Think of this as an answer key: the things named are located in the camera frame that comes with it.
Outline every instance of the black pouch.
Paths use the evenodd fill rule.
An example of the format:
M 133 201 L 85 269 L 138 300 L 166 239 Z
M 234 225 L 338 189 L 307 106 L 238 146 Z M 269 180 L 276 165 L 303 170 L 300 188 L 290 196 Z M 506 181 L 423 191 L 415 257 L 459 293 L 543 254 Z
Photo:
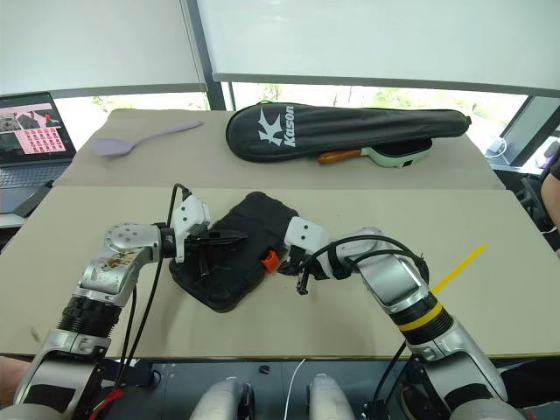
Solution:
M 451 109 L 313 107 L 257 103 L 236 112 L 226 140 L 239 158 L 274 162 L 381 144 L 464 134 L 471 119 Z
M 171 260 L 173 280 L 186 292 L 217 312 L 228 312 L 275 270 L 284 256 L 284 237 L 298 212 L 263 192 L 252 192 L 213 224 L 213 232 L 237 231 L 246 239 L 219 246 L 201 247 L 185 262 Z

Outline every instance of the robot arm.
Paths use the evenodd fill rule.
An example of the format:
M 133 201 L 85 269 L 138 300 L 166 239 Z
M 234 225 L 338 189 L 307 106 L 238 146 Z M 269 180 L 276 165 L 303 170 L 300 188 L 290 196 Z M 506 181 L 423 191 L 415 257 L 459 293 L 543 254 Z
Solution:
M 300 294 L 307 293 L 309 272 L 317 279 L 341 279 L 353 270 L 359 271 L 366 288 L 401 331 L 410 351 L 423 362 L 433 390 L 450 412 L 473 400 L 482 402 L 479 408 L 487 404 L 486 399 L 506 401 L 505 386 L 492 362 L 430 292 L 417 267 L 406 257 L 395 255 L 391 244 L 381 240 L 381 234 L 371 227 L 350 234 L 337 241 L 342 242 L 340 245 L 317 255 L 313 267 L 310 255 L 329 248 L 329 235 L 319 225 L 293 218 L 285 238 L 291 247 L 290 261 L 283 271 L 294 274 L 302 265 L 309 267 L 298 282 Z M 358 239 L 367 237 L 380 239 Z
M 21 382 L 12 410 L 21 418 L 46 406 L 60 418 L 85 418 L 103 379 L 100 361 L 140 269 L 164 258 L 183 260 L 186 240 L 209 224 L 206 204 L 188 195 L 174 211 L 171 226 L 123 223 L 110 227 L 101 251 L 90 261 L 58 328 L 51 330 Z

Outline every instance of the beige table surface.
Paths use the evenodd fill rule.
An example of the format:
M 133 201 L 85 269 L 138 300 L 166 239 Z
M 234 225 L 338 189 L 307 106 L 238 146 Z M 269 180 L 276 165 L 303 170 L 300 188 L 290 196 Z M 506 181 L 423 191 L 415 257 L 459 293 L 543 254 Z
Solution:
M 305 157 L 258 164 L 239 159 L 228 148 L 226 126 L 232 112 L 113 111 L 94 137 L 137 140 L 201 120 L 204 125 L 150 140 L 125 157 L 99 157 L 89 143 L 57 181 L 59 186 L 169 186 L 295 189 L 504 189 L 467 136 L 435 139 L 429 156 L 404 169 L 381 168 L 369 158 L 319 165 Z
M 249 192 L 193 190 L 213 220 Z M 560 261 L 510 192 L 264 191 L 332 237 L 380 227 L 424 254 L 432 285 L 487 243 L 440 293 L 442 302 L 492 356 L 560 353 L 554 325 Z M 42 339 L 56 326 L 105 229 L 122 221 L 163 221 L 169 196 L 167 188 L 55 187 L 0 255 L 0 354 L 34 354 L 39 344 L 32 331 Z M 141 272 L 139 311 L 154 271 L 152 264 Z M 358 276 L 310 280 L 306 297 L 295 285 L 294 277 L 267 276 L 233 311 L 219 314 L 183 292 L 166 262 L 137 355 L 386 358 L 398 348 L 399 332 Z M 121 351 L 127 317 L 128 308 L 114 330 L 110 356 Z

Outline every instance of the yellow ring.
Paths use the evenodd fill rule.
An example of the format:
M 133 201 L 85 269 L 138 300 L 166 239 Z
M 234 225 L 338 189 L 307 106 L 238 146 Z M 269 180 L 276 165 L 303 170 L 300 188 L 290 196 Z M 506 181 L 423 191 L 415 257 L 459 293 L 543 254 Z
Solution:
M 425 326 L 430 321 L 432 321 L 437 315 L 439 315 L 439 313 L 443 309 L 444 309 L 444 307 L 438 301 L 436 303 L 436 306 L 434 306 L 429 311 L 427 311 L 422 317 L 420 317 L 418 319 L 415 319 L 414 321 L 409 322 L 408 324 L 399 325 L 398 326 L 399 330 L 401 330 L 401 331 L 411 331 L 411 330 L 416 330 L 417 328 L 419 328 L 421 326 Z

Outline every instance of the orange tab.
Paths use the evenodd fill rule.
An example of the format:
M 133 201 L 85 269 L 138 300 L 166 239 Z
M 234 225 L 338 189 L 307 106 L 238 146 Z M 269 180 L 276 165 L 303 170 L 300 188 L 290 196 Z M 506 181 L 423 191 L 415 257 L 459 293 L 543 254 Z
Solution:
M 267 273 L 273 273 L 280 265 L 280 258 L 278 258 L 276 251 L 271 249 L 269 254 L 266 255 L 266 258 L 261 260 L 261 264 L 264 266 Z

